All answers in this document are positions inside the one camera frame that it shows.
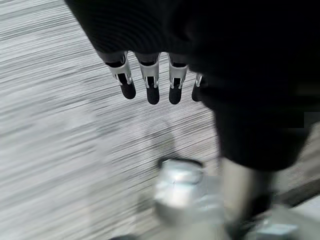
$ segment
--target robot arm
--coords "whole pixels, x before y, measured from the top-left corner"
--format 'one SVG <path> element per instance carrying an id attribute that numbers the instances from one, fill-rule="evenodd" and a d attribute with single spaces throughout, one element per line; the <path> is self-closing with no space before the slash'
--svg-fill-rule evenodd
<path id="1" fill-rule="evenodd" d="M 226 223 L 237 238 L 243 221 L 268 209 L 275 174 L 295 163 L 320 120 L 318 8 L 205 0 L 65 2 L 126 98 L 136 90 L 130 69 L 112 64 L 121 63 L 123 54 L 108 60 L 114 53 L 138 53 L 151 104 L 159 101 L 157 53 L 171 53 L 171 60 L 183 56 L 176 61 L 182 71 L 170 78 L 173 104 L 185 76 L 179 63 L 201 73 L 195 89 L 215 113 L 223 176 L 229 176 L 223 181 Z"/>

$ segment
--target metal bracket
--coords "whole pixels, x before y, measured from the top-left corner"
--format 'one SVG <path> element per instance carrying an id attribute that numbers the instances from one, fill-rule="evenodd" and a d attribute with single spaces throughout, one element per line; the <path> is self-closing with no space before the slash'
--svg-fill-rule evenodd
<path id="1" fill-rule="evenodd" d="M 200 87 L 201 80 L 202 80 L 202 75 L 200 73 L 197 73 L 195 76 L 195 85 L 197 88 Z"/>
<path id="2" fill-rule="evenodd" d="M 109 67 L 113 78 L 117 81 L 117 83 L 122 86 L 123 84 L 119 80 L 119 74 L 125 74 L 126 82 L 128 85 L 130 85 L 133 81 L 132 76 L 131 76 L 131 70 L 130 70 L 130 65 L 128 61 L 128 52 L 124 52 L 124 58 L 125 62 L 122 66 L 119 67 Z"/>
<path id="3" fill-rule="evenodd" d="M 175 79 L 180 79 L 179 89 L 182 89 L 182 86 L 184 84 L 184 81 L 186 79 L 188 66 L 184 67 L 175 67 L 171 63 L 170 55 L 168 55 L 169 58 L 169 79 L 170 79 L 170 88 L 174 89 L 174 82 Z"/>
<path id="4" fill-rule="evenodd" d="M 159 84 L 159 56 L 156 60 L 156 63 L 150 66 L 140 64 L 140 69 L 141 69 L 141 74 L 142 78 L 144 80 L 145 87 L 147 89 L 150 88 L 149 83 L 148 83 L 148 77 L 153 77 L 154 80 L 154 88 L 156 89 Z"/>

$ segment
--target motion blur carpet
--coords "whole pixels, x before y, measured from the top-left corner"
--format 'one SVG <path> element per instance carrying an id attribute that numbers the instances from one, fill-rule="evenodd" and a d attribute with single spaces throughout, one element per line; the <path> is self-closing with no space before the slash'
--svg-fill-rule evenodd
<path id="1" fill-rule="evenodd" d="M 212 114 L 191 99 L 150 105 L 129 53 L 137 96 L 127 100 L 63 1 L 0 1 L 0 239 L 107 240 L 161 232 L 150 196 L 158 157 L 199 159 L 215 174 Z M 285 171 L 292 189 L 320 178 L 320 129 Z"/>

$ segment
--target black fingertip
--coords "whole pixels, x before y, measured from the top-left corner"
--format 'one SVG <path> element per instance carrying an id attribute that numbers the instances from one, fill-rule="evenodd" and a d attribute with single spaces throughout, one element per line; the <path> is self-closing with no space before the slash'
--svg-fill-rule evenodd
<path id="1" fill-rule="evenodd" d="M 173 105 L 178 104 L 181 100 L 181 93 L 182 93 L 182 89 L 179 89 L 178 86 L 175 86 L 174 88 L 170 87 L 170 90 L 169 90 L 170 103 L 172 103 Z"/>
<path id="2" fill-rule="evenodd" d="M 132 81 L 131 84 L 123 83 L 121 86 L 121 91 L 123 93 L 123 96 L 126 99 L 134 99 L 136 96 L 136 88 L 135 84 Z"/>
<path id="3" fill-rule="evenodd" d="M 201 96 L 200 96 L 200 87 L 197 87 L 196 83 L 193 85 L 193 90 L 191 94 L 192 100 L 195 102 L 200 102 L 201 101 Z"/>
<path id="4" fill-rule="evenodd" d="M 146 97 L 148 102 L 152 105 L 156 105 L 160 100 L 159 87 L 154 88 L 153 86 L 146 89 Z"/>

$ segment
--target black sleeve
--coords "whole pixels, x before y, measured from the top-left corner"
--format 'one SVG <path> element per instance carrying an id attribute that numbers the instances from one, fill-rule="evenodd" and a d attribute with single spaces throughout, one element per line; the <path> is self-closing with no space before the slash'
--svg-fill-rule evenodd
<path id="1" fill-rule="evenodd" d="M 320 15 L 299 2 L 65 0 L 102 53 L 183 54 L 202 73 L 221 155 L 261 170 L 292 165 L 320 120 Z"/>

